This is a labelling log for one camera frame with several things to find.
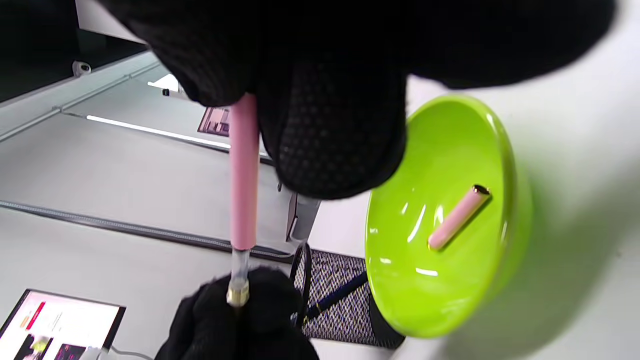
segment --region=pink cylinder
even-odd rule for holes
[[[231,245],[255,246],[258,219],[259,131],[255,96],[245,94],[229,109],[231,140]]]
[[[442,224],[429,237],[429,248],[439,250],[447,245],[456,233],[480,210],[482,205],[491,197],[489,190],[480,185],[474,185],[460,200]]]

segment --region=green bowl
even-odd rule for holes
[[[439,97],[407,126],[403,162],[369,200],[367,273],[397,332],[435,338],[515,273],[531,231],[531,193],[498,117],[477,99]],[[429,235],[474,184],[491,199],[444,249],[429,249]]]

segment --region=gloved hand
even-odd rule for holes
[[[182,300],[156,360],[313,360],[311,342],[291,325],[300,293],[279,270],[249,272],[250,297],[239,314],[227,304],[230,276]]]
[[[533,78],[583,55],[615,8],[615,0],[100,1],[192,100],[216,107],[256,94],[280,181],[317,199],[356,195],[395,172],[407,75],[450,88]]]

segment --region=security camera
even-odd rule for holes
[[[74,71],[74,76],[77,78],[81,77],[82,75],[91,74],[91,66],[87,63],[74,61],[71,67]]]

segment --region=black glove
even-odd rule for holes
[[[226,106],[255,93],[281,182],[320,199],[356,195],[395,172],[407,75],[451,88],[539,76],[583,55],[615,8],[614,0],[100,1],[192,100]]]
[[[180,303],[156,360],[313,360],[311,342],[291,324],[300,293],[281,271],[249,272],[250,297],[239,314],[227,304],[230,277]]]

